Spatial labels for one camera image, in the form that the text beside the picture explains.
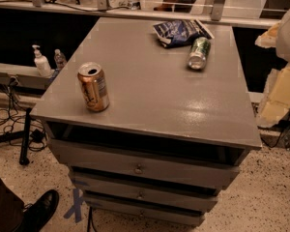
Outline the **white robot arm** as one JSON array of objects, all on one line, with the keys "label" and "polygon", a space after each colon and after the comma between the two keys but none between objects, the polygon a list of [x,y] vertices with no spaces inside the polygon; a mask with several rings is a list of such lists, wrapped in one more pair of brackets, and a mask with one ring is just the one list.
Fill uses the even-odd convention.
[{"label": "white robot arm", "polygon": [[260,35],[255,44],[273,48],[275,56],[284,62],[280,68],[270,70],[257,108],[257,126],[270,128],[290,111],[290,9],[278,23]]}]

